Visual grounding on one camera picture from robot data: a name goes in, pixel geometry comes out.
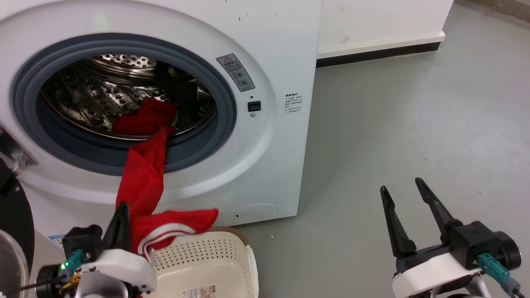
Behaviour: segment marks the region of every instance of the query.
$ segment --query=laundry basket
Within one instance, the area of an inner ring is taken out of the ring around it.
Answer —
[[[155,250],[157,288],[149,298],[257,298],[254,253],[234,232],[177,237]]]

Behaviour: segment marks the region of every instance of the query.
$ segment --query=gray sticker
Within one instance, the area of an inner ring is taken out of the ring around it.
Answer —
[[[232,77],[239,91],[245,92],[256,88],[250,75],[246,72],[243,65],[239,62],[234,54],[229,54],[217,58],[217,61],[225,68],[226,72]]]

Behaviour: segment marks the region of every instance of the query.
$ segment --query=white baseboard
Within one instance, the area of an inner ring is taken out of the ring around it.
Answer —
[[[420,36],[420,37],[413,37],[413,38],[401,39],[401,40],[386,40],[386,41],[379,41],[379,42],[373,42],[373,43],[363,43],[363,44],[351,45],[351,46],[341,47],[341,48],[319,50],[317,59],[351,55],[351,54],[357,54],[357,53],[362,53],[362,52],[379,51],[379,50],[384,50],[384,49],[423,45],[426,43],[440,42],[440,41],[443,41],[444,39],[445,39],[445,33],[441,31],[439,34],[435,36],[432,36],[432,35],[431,36]]]

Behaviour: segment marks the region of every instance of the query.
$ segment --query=black cable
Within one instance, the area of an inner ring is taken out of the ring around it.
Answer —
[[[31,289],[31,288],[34,288],[34,287],[38,287],[38,286],[42,286],[42,285],[46,285],[46,284],[53,284],[53,283],[57,283],[57,282],[60,282],[61,279],[65,278],[66,275],[63,274],[59,277],[56,277],[54,279],[50,279],[48,281],[43,281],[43,282],[38,282],[38,283],[34,283],[34,284],[31,284],[31,285],[26,285],[26,286],[22,286],[22,287],[19,287],[18,289],[16,290],[12,290],[10,292],[5,292],[3,293],[4,295],[9,295],[9,294],[13,294],[13,293],[18,293],[20,291],[23,291],[23,290],[28,290],[28,289]]]
[[[519,298],[526,298],[525,295],[523,295],[519,290],[515,289],[514,294]]]

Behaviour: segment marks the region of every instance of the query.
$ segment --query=sticker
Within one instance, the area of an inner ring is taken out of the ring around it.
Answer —
[[[63,238],[64,238],[64,236],[66,236],[66,234],[48,236],[48,238],[51,241],[53,241],[55,244],[57,244],[58,246],[63,248]]]
[[[215,298],[217,293],[214,286],[196,287],[191,290],[182,291],[182,298]]]
[[[217,58],[217,61],[221,63],[221,66],[223,66],[230,77],[232,77],[234,83],[239,88],[239,91],[245,92],[256,88],[249,74],[234,54],[219,57]]]
[[[302,96],[298,93],[285,93],[284,103],[284,113],[295,113],[302,110]]]

